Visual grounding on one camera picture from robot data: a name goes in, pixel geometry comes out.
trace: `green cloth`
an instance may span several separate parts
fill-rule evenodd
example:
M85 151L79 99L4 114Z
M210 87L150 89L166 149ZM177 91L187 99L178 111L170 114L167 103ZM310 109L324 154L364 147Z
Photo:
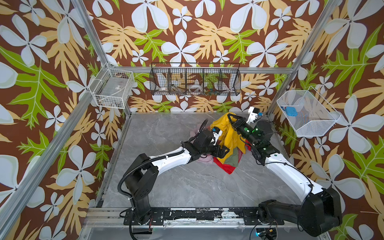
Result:
M224 164L231 165L232 167L238 166L238 164L239 164L239 150L238 150L238 148L235 148L233 150L233 154L225 160Z

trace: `pile of clothes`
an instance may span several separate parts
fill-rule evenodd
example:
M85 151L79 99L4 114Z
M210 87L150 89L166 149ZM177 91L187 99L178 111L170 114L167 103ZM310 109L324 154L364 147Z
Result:
M229 153L227 153L224 158L215 158L211 155L207 155L206 157L199 158L197 161L207 163L214 162L226 173L231 174L238 166L242 155L245 153L245 144L243 141L240 140L240 136L232 128L231 123L228 119L228 114L229 113L226 113L221 118L214 121L211 124L210 129L212 129L213 127L218 127L221 131L223 131L223 133L218 139L218 143L220 146L224 145L229 148ZM191 131L190 136L195 136L199 128L200 125L198 125L197 128L195 128L193 131Z

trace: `blue object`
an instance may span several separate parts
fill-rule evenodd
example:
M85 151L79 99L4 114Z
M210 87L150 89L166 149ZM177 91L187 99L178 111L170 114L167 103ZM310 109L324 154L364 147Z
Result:
M288 116L296 117L297 111L294 107L286 107L284 111L287 113Z

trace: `black wire basket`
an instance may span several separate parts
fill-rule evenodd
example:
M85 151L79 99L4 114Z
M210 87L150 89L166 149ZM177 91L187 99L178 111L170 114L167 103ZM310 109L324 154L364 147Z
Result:
M232 95L240 94L240 64L151 63L152 95Z

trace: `wire basket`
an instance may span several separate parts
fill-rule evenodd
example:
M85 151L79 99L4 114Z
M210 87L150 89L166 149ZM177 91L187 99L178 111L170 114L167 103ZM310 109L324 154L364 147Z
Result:
M324 136L341 117L313 87L309 90L287 91L277 100L277 104L298 137ZM287 114L286 107L293 107L297 115Z
M172 67L164 66L164 63L151 63L149 80L152 95L240 94L241 75L238 69L240 64L237 67L233 65L223 67L223 64L215 66L212 63L199 64L201 65L199 67Z
M124 109L132 90L133 73L115 68L100 73L102 76L97 75L95 79L99 83L92 91L97 106Z

